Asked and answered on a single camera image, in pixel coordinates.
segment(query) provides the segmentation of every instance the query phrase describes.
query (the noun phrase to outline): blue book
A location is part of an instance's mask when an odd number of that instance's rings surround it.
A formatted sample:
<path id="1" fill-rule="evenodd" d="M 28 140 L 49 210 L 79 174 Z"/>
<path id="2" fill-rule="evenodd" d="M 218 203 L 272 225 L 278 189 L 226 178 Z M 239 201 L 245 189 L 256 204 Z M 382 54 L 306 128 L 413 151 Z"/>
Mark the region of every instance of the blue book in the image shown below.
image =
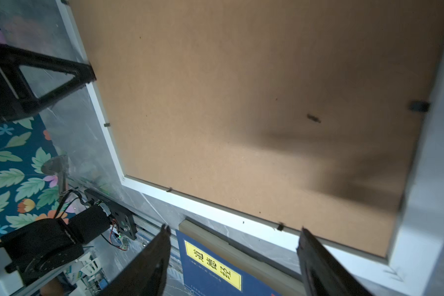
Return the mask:
<path id="1" fill-rule="evenodd" d="M 254 276 L 176 230 L 184 285 L 199 296 L 281 296 Z"/>

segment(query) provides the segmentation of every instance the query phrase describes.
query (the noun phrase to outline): white frame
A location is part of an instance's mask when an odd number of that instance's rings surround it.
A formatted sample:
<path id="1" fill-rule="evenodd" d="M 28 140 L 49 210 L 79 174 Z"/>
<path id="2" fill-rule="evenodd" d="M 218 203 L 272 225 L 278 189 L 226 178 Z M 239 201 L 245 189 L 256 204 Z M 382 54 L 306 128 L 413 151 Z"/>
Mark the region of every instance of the white frame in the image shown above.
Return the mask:
<path id="1" fill-rule="evenodd" d="M 71 43 L 87 61 L 70 7 L 60 0 L 56 0 L 56 3 Z M 95 83 L 88 84 L 87 89 L 123 186 L 296 252 L 298 234 L 278 231 L 274 223 L 192 197 L 166 192 L 125 176 L 111 128 L 104 127 L 107 116 L 98 89 Z M 431 101 L 432 108 L 422 129 L 388 264 L 369 259 L 358 252 L 354 254 L 325 245 L 350 273 L 409 296 L 424 293 L 444 245 L 444 55 Z"/>

